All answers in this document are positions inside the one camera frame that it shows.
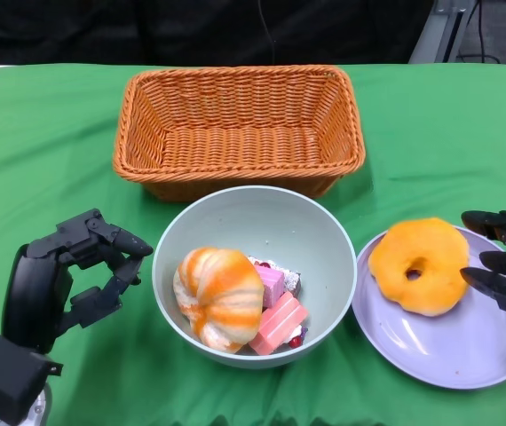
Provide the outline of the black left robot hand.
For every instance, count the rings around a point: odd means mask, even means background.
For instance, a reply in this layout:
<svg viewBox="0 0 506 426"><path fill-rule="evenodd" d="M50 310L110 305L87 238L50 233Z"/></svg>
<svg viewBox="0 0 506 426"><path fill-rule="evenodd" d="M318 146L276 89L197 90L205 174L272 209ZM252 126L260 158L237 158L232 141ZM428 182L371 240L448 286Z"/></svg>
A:
<svg viewBox="0 0 506 426"><path fill-rule="evenodd" d="M4 301L2 335L47 354L71 327L88 327L118 311L121 295L140 283L139 268L153 249L138 236L109 224L98 209L57 226L55 233L21 246ZM107 284L71 296L70 267L86 270L104 263Z"/></svg>

